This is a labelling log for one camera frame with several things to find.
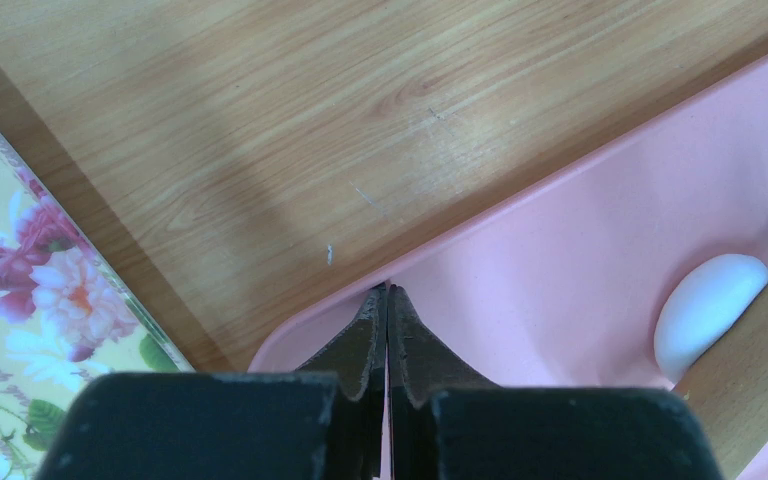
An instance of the egg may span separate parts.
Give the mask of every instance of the egg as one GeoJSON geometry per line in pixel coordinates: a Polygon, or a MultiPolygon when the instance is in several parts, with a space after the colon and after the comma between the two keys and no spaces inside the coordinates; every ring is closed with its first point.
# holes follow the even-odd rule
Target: egg
{"type": "Polygon", "coordinates": [[[767,267],[749,255],[720,255],[687,274],[667,298],[655,327],[655,360],[664,375],[678,383],[767,282],[767,267]]]}

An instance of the wood grain surface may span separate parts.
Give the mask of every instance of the wood grain surface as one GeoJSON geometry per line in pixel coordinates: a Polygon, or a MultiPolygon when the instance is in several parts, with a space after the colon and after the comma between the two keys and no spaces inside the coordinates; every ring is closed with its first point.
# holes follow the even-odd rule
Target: wood grain surface
{"type": "Polygon", "coordinates": [[[768,285],[675,392],[699,417],[726,478],[768,441],[768,285]]]}
{"type": "Polygon", "coordinates": [[[755,0],[0,0],[0,130],[194,365],[243,369],[767,53],[755,0]]]}

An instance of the scratch on table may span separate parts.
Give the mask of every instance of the scratch on table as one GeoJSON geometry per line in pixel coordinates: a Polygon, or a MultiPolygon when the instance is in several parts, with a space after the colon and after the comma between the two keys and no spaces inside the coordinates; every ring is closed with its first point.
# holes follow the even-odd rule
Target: scratch on table
{"type": "Polygon", "coordinates": [[[451,128],[449,128],[449,124],[448,124],[448,123],[446,123],[446,119],[445,119],[445,118],[443,118],[443,116],[442,116],[442,115],[439,115],[439,114],[438,114],[437,112],[435,112],[435,111],[434,111],[434,109],[433,109],[433,108],[431,108],[431,107],[428,107],[428,113],[430,113],[432,117],[434,117],[434,118],[436,118],[437,120],[439,120],[439,121],[440,121],[440,124],[441,124],[441,125],[443,125],[443,129],[444,129],[444,130],[446,130],[447,132],[449,132],[449,135],[451,135],[451,136],[453,136],[453,137],[455,136],[455,132],[453,132],[453,131],[452,131],[452,129],[451,129],[451,128]]]}
{"type": "Polygon", "coordinates": [[[363,193],[363,191],[362,191],[361,189],[357,188],[357,187],[355,186],[355,184],[354,184],[354,183],[352,183],[351,181],[349,181],[349,185],[351,185],[351,186],[352,186],[352,188],[354,188],[354,189],[355,189],[355,191],[356,191],[356,192],[358,192],[358,195],[360,195],[361,197],[363,197],[363,199],[364,199],[364,200],[366,200],[366,203],[370,204],[370,205],[371,205],[373,208],[375,208],[376,210],[378,210],[379,212],[381,212],[381,215],[384,215],[385,217],[387,216],[387,212],[385,212],[385,211],[384,211],[384,209],[383,209],[383,208],[381,208],[381,206],[380,206],[380,205],[378,205],[377,203],[375,203],[375,200],[373,200],[373,199],[369,198],[369,195],[367,195],[367,194],[363,193]]]}

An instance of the pink tray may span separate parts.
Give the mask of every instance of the pink tray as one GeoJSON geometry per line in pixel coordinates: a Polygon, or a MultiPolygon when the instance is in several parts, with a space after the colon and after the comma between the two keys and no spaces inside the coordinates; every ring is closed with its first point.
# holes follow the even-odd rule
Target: pink tray
{"type": "MultiPolygon", "coordinates": [[[[294,316],[250,370],[297,367],[390,280],[500,384],[671,388],[660,308],[727,252],[768,266],[768,56],[294,316]]],[[[768,480],[768,444],[740,478],[768,480]]]]}

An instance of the floral notebook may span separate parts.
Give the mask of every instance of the floral notebook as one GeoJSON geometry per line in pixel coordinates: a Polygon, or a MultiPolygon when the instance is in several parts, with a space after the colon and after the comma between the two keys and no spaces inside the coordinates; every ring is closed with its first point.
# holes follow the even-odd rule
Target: floral notebook
{"type": "Polygon", "coordinates": [[[114,371],[191,370],[0,135],[0,480],[28,480],[76,394],[114,371]]]}

